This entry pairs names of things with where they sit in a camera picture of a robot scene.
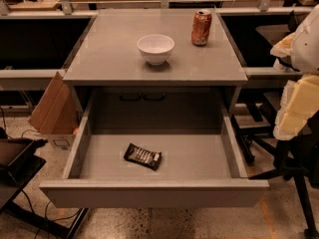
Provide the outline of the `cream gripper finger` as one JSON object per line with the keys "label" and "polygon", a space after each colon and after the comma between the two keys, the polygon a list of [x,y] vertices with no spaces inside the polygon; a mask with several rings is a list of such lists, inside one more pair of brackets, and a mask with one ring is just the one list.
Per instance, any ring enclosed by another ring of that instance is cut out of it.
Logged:
{"label": "cream gripper finger", "polygon": [[284,37],[281,41],[279,41],[272,47],[272,49],[270,50],[270,54],[278,58],[290,56],[292,53],[292,42],[294,36],[295,34],[291,33]]}
{"label": "cream gripper finger", "polygon": [[273,135],[279,140],[297,136],[308,120],[319,111],[319,76],[305,75],[284,87]]}

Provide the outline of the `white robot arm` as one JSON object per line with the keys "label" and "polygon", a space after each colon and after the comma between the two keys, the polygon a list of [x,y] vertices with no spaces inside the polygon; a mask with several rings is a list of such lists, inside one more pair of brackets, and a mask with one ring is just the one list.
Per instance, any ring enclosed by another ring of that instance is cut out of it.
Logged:
{"label": "white robot arm", "polygon": [[319,111],[319,5],[270,54],[279,58],[290,56],[292,68],[303,74],[297,82],[287,82],[275,119],[274,136],[290,140]]}

